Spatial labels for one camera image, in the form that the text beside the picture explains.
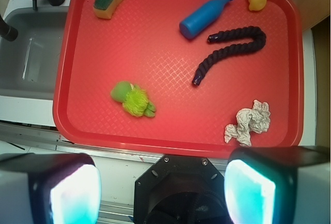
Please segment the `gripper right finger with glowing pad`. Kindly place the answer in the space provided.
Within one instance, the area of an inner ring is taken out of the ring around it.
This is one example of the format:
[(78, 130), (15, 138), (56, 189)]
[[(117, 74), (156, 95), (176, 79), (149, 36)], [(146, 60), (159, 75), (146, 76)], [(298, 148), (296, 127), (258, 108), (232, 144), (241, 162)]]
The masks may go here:
[(224, 174), (233, 223), (330, 223), (330, 150), (237, 148)]

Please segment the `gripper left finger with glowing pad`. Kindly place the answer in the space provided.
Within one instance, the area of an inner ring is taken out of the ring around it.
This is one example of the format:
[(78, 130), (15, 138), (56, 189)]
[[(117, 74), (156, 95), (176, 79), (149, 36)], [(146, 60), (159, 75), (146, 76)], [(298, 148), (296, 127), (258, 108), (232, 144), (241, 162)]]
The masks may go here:
[(1, 223), (96, 223), (100, 204), (87, 154), (1, 155)]

